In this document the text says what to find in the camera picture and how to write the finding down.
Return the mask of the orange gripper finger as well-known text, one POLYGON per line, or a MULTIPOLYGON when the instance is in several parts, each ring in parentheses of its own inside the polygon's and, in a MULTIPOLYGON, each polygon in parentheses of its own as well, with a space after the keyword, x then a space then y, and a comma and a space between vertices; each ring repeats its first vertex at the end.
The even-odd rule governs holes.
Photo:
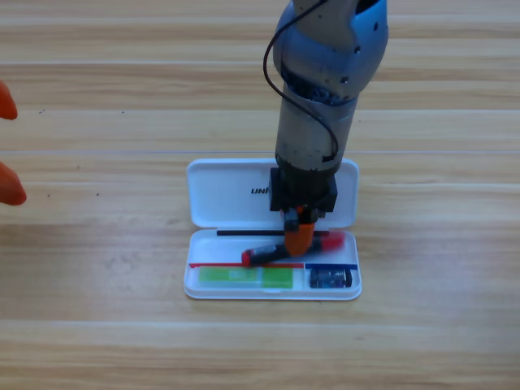
POLYGON ((18 117, 11 91, 3 81, 0 81, 0 117, 6 120, 15 120, 18 117))
POLYGON ((27 195, 17 174, 3 162, 0 163, 0 202, 9 206, 21 206, 27 195))

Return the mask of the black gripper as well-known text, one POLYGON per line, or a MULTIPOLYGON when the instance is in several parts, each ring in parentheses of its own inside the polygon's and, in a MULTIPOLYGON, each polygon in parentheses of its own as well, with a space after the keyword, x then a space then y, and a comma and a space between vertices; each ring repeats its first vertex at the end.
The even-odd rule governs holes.
POLYGON ((284 246, 291 257, 304 255, 313 242, 314 225, 334 210, 338 166, 325 171, 302 170, 281 162, 270 171, 270 211, 284 221, 284 246))

